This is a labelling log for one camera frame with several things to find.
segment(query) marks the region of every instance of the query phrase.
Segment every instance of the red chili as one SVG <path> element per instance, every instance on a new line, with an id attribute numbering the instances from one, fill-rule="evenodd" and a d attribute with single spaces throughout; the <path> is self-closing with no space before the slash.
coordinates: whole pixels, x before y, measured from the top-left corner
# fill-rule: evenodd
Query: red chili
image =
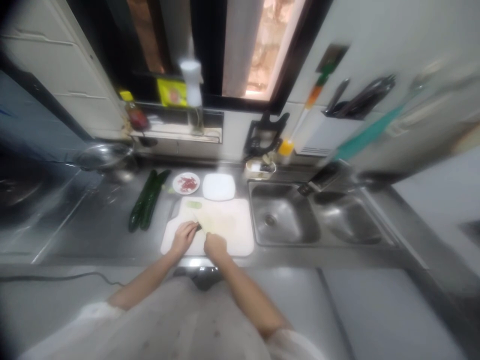
<path id="1" fill-rule="evenodd" d="M 178 180 L 178 183 L 182 183 L 181 190 L 183 192 L 193 190 L 197 187 L 197 181 L 193 177 L 181 177 L 180 180 Z"/>

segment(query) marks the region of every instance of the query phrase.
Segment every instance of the wall shelf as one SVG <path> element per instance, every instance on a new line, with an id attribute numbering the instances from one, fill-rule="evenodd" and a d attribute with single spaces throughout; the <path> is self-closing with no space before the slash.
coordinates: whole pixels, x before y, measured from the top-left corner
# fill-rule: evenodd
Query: wall shelf
<path id="1" fill-rule="evenodd" d="M 151 129 L 132 131 L 134 138 L 173 139 L 201 143 L 222 144 L 224 113 L 215 110 L 203 110 L 204 131 L 202 135 L 192 134 L 188 125 L 185 109 L 166 108 L 157 104 L 138 102 L 150 121 Z"/>

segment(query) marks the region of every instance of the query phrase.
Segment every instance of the window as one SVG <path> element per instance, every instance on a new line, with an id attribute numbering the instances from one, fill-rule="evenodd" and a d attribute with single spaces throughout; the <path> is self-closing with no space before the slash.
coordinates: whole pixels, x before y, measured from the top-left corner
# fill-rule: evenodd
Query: window
<path id="1" fill-rule="evenodd" d="M 117 88 L 160 101 L 157 77 L 202 65 L 208 108 L 279 113 L 331 0 L 67 0 Z"/>

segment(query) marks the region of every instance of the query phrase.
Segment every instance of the yellow bottle cap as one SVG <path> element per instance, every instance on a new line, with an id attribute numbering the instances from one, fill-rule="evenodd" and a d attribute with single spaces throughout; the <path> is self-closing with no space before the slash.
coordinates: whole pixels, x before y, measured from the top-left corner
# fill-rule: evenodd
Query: yellow bottle cap
<path id="1" fill-rule="evenodd" d="M 133 101 L 134 97 L 130 91 L 120 91 L 120 96 L 123 101 Z"/>
<path id="2" fill-rule="evenodd" d="M 278 148 L 278 153 L 282 156 L 289 156 L 294 150 L 294 143 L 290 140 L 283 141 Z"/>

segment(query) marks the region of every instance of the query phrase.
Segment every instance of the white plate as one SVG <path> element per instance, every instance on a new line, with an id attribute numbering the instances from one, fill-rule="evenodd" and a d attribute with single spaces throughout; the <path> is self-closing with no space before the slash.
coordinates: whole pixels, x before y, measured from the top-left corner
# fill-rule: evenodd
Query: white plate
<path id="1" fill-rule="evenodd" d="M 232 175 L 211 173 L 203 178 L 203 197 L 213 201 L 231 200 L 235 197 L 235 180 Z"/>
<path id="2" fill-rule="evenodd" d="M 196 182 L 196 187 L 194 189 L 187 189 L 185 191 L 182 191 L 182 184 L 183 184 L 183 182 L 181 181 L 182 178 L 193 178 Z M 177 193 L 181 195 L 190 195 L 196 192 L 197 189 L 200 187 L 200 178 L 193 172 L 184 172 L 184 173 L 181 173 L 180 175 L 175 176 L 175 178 L 173 179 L 173 183 L 171 185 L 173 187 L 173 190 L 175 190 Z"/>

